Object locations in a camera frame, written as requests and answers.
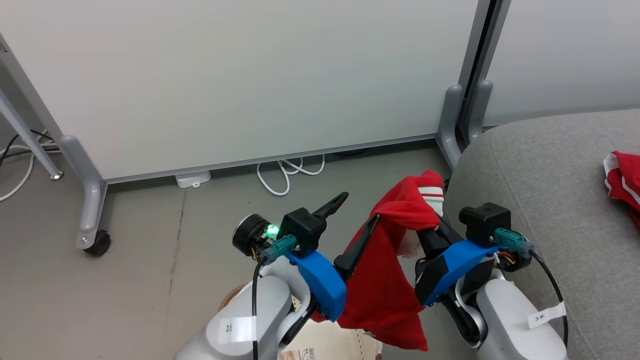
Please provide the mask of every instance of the red fabric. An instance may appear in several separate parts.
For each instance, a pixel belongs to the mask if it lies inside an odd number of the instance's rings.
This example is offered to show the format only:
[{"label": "red fabric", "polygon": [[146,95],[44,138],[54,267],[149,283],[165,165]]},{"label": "red fabric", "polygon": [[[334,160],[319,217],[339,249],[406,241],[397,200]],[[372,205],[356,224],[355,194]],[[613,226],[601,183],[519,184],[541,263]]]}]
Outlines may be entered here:
[{"label": "red fabric", "polygon": [[[422,198],[418,187],[442,188],[442,178],[428,170],[421,176],[409,176],[395,185],[373,208],[380,214],[378,225],[347,282],[347,301],[338,323],[345,329],[365,329],[377,340],[400,348],[427,351],[413,286],[404,276],[397,251],[409,230],[434,229],[437,214]],[[360,236],[362,228],[351,240]]]},{"label": "red fabric", "polygon": [[609,197],[631,206],[631,217],[640,227],[640,156],[620,151],[605,159]]}]

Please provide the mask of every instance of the white sock stripe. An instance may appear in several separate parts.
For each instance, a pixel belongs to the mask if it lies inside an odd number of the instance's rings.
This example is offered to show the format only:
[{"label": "white sock stripe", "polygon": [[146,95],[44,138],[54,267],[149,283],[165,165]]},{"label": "white sock stripe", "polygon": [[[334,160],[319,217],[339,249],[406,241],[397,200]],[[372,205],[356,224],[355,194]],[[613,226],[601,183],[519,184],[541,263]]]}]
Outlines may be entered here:
[{"label": "white sock stripe", "polygon": [[434,202],[443,202],[444,196],[422,196],[422,198],[426,201],[434,201]]},{"label": "white sock stripe", "polygon": [[418,191],[423,195],[444,195],[442,188],[439,186],[422,186],[418,187]]},{"label": "white sock stripe", "polygon": [[609,197],[611,197],[611,184],[609,184],[609,180],[607,180],[607,178],[604,178],[604,185],[607,187],[607,189],[609,189],[609,191],[607,192],[607,195]]},{"label": "white sock stripe", "polygon": [[607,157],[604,158],[603,164],[604,164],[604,174],[605,174],[605,176],[611,170],[620,167],[620,165],[618,164],[618,157],[613,152],[610,152],[609,155],[607,155]]},{"label": "white sock stripe", "polygon": [[629,194],[631,194],[631,196],[634,198],[636,203],[640,205],[640,196],[638,196],[638,194],[636,194],[635,191],[631,190],[631,188],[627,186],[624,176],[622,177],[622,188],[625,189]]}]

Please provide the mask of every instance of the gray cushion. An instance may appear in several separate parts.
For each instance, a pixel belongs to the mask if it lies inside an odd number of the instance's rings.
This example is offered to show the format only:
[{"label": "gray cushion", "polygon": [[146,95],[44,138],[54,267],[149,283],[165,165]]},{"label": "gray cushion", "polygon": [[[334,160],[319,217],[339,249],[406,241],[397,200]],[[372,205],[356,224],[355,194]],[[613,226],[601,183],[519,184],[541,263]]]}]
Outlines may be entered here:
[{"label": "gray cushion", "polygon": [[[536,244],[559,283],[569,358],[640,359],[640,231],[607,197],[602,160],[640,154],[640,110],[525,120],[487,131],[463,153],[444,211],[494,202]],[[540,266],[511,275],[540,310],[557,304]],[[552,325],[562,334],[562,321]]]}]

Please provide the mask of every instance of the teal connector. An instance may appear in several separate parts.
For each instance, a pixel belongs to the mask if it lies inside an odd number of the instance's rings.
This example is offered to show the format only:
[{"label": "teal connector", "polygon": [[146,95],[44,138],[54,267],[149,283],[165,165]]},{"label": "teal connector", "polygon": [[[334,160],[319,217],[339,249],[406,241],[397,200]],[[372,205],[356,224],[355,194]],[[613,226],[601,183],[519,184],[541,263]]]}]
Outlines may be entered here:
[{"label": "teal connector", "polygon": [[293,235],[284,236],[282,239],[271,244],[270,248],[260,253],[260,258],[266,258],[265,265],[276,261],[280,256],[286,255],[296,247],[296,238]]},{"label": "teal connector", "polygon": [[495,230],[493,239],[498,245],[512,251],[517,251],[518,254],[525,259],[529,259],[531,257],[529,250],[536,249],[536,247],[532,243],[528,242],[522,235],[501,227]]}]

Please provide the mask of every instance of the concrete floor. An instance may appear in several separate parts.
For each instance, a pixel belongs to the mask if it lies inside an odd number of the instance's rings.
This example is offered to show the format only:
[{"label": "concrete floor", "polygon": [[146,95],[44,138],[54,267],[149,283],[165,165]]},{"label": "concrete floor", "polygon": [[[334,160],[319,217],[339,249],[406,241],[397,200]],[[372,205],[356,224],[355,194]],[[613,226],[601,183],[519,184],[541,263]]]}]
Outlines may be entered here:
[{"label": "concrete floor", "polygon": [[[25,186],[0,203],[0,359],[172,359],[217,311],[224,296],[250,280],[253,262],[231,244],[247,214],[273,222],[298,207],[313,210],[338,193],[349,199],[329,219],[319,250],[333,259],[380,197],[404,176],[449,169],[435,142],[396,145],[354,158],[328,157],[324,172],[291,178],[275,197],[255,169],[214,173],[197,189],[172,178],[111,186],[101,227],[113,244],[101,258],[74,247],[81,183],[65,170],[50,181],[36,162]],[[0,170],[0,193],[15,186],[28,157]],[[279,170],[265,178],[282,189]],[[408,275],[413,262],[403,260]],[[386,359],[472,359],[442,306],[420,314],[429,352],[385,346]]]}]

